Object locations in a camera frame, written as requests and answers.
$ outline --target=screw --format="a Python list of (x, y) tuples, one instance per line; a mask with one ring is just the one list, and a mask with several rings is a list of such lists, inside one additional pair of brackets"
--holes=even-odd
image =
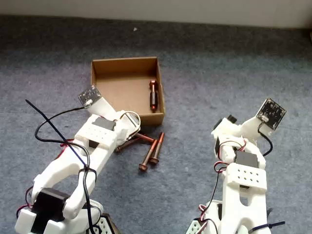
[(135, 136), (138, 138), (141, 138), (142, 140), (148, 141), (150, 143), (153, 143), (155, 141), (155, 139), (150, 138), (150, 137), (143, 135), (143, 134), (140, 134), (140, 133), (137, 133)]
[(140, 138), (133, 138), (129, 141), (126, 141), (122, 145), (117, 146), (115, 149), (115, 152), (119, 153), (123, 148), (126, 148), (129, 145), (132, 145), (133, 143), (137, 142), (138, 140), (140, 140)]
[(143, 162), (141, 164), (139, 164), (139, 169), (143, 172), (147, 171), (147, 162), (148, 160), (150, 159), (150, 156), (152, 155), (153, 151), (154, 151), (154, 148), (156, 147), (157, 145), (157, 140), (154, 140), (152, 146), (150, 147), (150, 150), (147, 152), (146, 156), (145, 156), (145, 159), (143, 160)]
[(156, 80), (151, 80), (150, 82), (150, 89), (151, 89), (151, 93), (150, 93), (150, 107), (151, 110), (153, 112), (155, 112), (157, 110), (157, 106), (158, 106), (158, 93), (156, 93), (156, 90), (158, 89), (158, 85)]
[(161, 149), (162, 142), (164, 141), (164, 136), (165, 136), (164, 133), (160, 133), (158, 144), (156, 146), (154, 156), (152, 158), (150, 158), (150, 162), (153, 164), (157, 164), (159, 162), (158, 157), (159, 157), (159, 152)]

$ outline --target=gray carpet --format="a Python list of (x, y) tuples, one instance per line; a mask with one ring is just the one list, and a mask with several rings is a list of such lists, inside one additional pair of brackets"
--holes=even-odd
[[(267, 156), (270, 222), (274, 234), (312, 230), (312, 46), (301, 30), (95, 19), (0, 17), (0, 233), (14, 233), (24, 191), (59, 153), (38, 142), (42, 118), (80, 105), (92, 59), (158, 56), (167, 115), (160, 163), (138, 173), (148, 145), (112, 155), (91, 199), (104, 205), (124, 234), (184, 234), (215, 182), (212, 126), (232, 114), (242, 123), (271, 97), (288, 110)], [(55, 124), (72, 137), (86, 121), (80, 111)], [(42, 135), (56, 137), (51, 128)], [(260, 149), (268, 148), (259, 142)], [(57, 188), (71, 192), (77, 176)], [(215, 198), (221, 199), (221, 186)]]

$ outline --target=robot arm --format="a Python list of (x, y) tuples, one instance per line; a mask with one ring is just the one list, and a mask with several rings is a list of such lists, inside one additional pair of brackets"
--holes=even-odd
[[(90, 170), (86, 177), (88, 194), (92, 192), (96, 175), (103, 169), (114, 149), (129, 140), (140, 130), (140, 121), (125, 111), (116, 112), (92, 86), (79, 95), (84, 107), (91, 113), (86, 123), (76, 133), (73, 143), (84, 146), (90, 155)], [(73, 146), (80, 158), (87, 163), (84, 151)], [(21, 210), (15, 229), (20, 234), (82, 233), (89, 228), (85, 202), (83, 177), (84, 164), (66, 147), (59, 158), (34, 179), (32, 210)], [(65, 195), (52, 187), (69, 175), (78, 175), (78, 185), (71, 195)], [(92, 205), (103, 207), (92, 201)], [(99, 218), (99, 211), (92, 209), (92, 220)]]
[[(267, 180), (264, 155), (257, 147), (257, 139), (267, 138), (277, 128), (286, 111), (270, 98), (266, 99), (253, 118), (241, 125), (232, 116), (220, 120), (214, 127), (215, 164), (225, 167), (216, 170), (223, 178), (222, 200), (200, 205), (200, 218), (194, 219), (186, 234), (270, 234), (270, 227), (284, 222), (267, 224)], [(247, 199), (243, 205), (240, 198)]]

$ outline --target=white wall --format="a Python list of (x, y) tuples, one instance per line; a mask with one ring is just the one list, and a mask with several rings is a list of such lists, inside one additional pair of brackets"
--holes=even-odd
[(312, 27), (312, 0), (0, 0), (0, 14)]

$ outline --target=cardboard box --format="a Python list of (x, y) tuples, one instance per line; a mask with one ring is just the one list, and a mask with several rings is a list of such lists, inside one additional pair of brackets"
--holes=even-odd
[[(93, 60), (91, 85), (116, 110), (135, 111), (142, 125), (159, 125), (165, 115), (165, 99), (157, 57)], [(150, 109), (150, 81), (158, 82), (158, 109)]]

